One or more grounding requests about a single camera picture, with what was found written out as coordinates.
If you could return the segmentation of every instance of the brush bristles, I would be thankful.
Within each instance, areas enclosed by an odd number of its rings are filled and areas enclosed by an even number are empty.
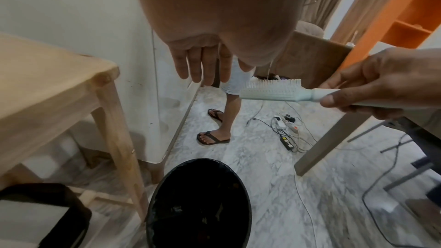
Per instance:
[[[293,101],[300,79],[252,80],[239,93],[242,99]]]

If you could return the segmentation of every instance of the adult hand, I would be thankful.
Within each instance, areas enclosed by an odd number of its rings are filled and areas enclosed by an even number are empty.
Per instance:
[[[320,88],[341,90],[324,97],[324,107],[396,118],[401,109],[354,106],[387,101],[397,107],[441,107],[441,49],[390,48],[336,72]]]
[[[182,79],[211,85],[230,78],[232,55],[243,71],[270,63],[300,16],[302,0],[140,0],[153,30],[170,48]]]

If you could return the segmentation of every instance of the white shorts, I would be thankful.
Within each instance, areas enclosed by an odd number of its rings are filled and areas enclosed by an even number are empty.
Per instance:
[[[254,75],[255,68],[249,72],[244,72],[239,67],[239,61],[237,57],[233,57],[233,64],[231,65],[231,76],[229,81],[226,83],[220,83],[219,88],[230,95],[239,95],[240,90],[242,90],[249,80]]]

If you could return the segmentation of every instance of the black trash bin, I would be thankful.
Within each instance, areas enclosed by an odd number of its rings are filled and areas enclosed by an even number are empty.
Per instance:
[[[146,227],[149,248],[244,248],[251,232],[249,196],[224,163],[186,161],[159,183]]]

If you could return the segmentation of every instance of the black flip-flop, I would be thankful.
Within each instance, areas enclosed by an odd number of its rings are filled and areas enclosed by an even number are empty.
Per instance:
[[[201,139],[201,135],[200,135],[200,133],[196,135],[196,139],[197,139],[200,143],[202,143],[203,145],[205,145],[205,146],[212,146],[213,144],[218,144],[218,143],[229,143],[229,142],[230,142],[230,139],[220,141],[220,140],[217,139],[215,136],[213,136],[210,132],[211,132],[211,131],[207,131],[207,132],[205,132],[204,135],[207,136],[207,137],[209,137],[210,139],[214,140],[214,142],[212,142],[212,143],[206,143],[206,142],[204,142],[204,141]]]
[[[220,119],[220,118],[219,118],[219,115],[218,115],[218,113],[223,113],[222,111],[220,111],[220,110],[216,110],[216,109],[209,109],[209,110],[207,111],[207,113],[208,113],[208,115],[209,115],[211,118],[216,119],[216,120],[219,120],[219,121],[222,123],[222,119]]]

